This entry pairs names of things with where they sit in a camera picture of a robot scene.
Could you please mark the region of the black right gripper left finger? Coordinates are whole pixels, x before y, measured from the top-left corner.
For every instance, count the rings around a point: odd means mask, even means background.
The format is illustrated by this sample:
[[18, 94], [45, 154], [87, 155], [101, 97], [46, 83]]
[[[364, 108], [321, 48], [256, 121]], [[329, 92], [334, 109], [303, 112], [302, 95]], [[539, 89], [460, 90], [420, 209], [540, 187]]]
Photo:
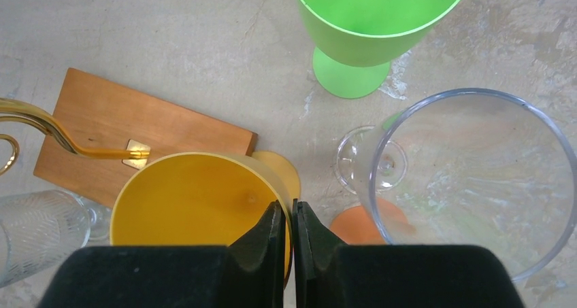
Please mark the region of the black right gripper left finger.
[[92, 246], [57, 270], [40, 307], [281, 307], [279, 202], [228, 246]]

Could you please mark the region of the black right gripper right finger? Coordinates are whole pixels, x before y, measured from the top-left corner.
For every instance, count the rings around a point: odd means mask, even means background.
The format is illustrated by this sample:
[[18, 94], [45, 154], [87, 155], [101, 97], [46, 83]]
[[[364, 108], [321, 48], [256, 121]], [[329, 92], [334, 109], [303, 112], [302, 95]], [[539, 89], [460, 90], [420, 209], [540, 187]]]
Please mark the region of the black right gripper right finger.
[[475, 245], [348, 245], [294, 201], [298, 307], [522, 307], [503, 264]]

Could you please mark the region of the yellow wine glass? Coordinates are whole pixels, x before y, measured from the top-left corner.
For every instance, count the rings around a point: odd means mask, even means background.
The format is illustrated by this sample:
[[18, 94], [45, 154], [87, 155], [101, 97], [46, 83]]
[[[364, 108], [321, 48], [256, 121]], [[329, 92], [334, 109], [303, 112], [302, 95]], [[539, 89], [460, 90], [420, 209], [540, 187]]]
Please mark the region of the yellow wine glass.
[[272, 203], [285, 217], [284, 270], [292, 265], [291, 210], [301, 194], [295, 167], [283, 156], [184, 152], [135, 173], [112, 209], [112, 245], [231, 245]]

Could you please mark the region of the gold scroll glass tree stand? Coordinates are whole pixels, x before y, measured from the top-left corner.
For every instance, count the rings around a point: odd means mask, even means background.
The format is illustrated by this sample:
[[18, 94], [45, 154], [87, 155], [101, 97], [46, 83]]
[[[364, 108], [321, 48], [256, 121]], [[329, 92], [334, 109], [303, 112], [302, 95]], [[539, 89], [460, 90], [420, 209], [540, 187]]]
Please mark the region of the gold scroll glass tree stand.
[[150, 159], [146, 146], [128, 147], [126, 150], [109, 148], [85, 148], [78, 145], [51, 114], [30, 103], [15, 99], [1, 99], [1, 121], [18, 122], [32, 126], [53, 138], [64, 150], [87, 158], [99, 160], [128, 160], [132, 167], [141, 169]]

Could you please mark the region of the wooden base board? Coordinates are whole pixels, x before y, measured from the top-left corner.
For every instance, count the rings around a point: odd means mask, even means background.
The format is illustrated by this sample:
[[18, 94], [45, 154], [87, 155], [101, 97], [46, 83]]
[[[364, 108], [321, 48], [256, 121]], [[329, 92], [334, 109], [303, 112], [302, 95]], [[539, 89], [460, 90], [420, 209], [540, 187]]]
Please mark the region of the wooden base board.
[[[86, 148], [125, 149], [129, 140], [150, 146], [151, 160], [179, 152], [250, 156], [258, 135], [239, 126], [147, 95], [101, 77], [67, 70], [53, 116]], [[95, 160], [42, 144], [34, 176], [113, 207], [136, 169], [119, 160]]]

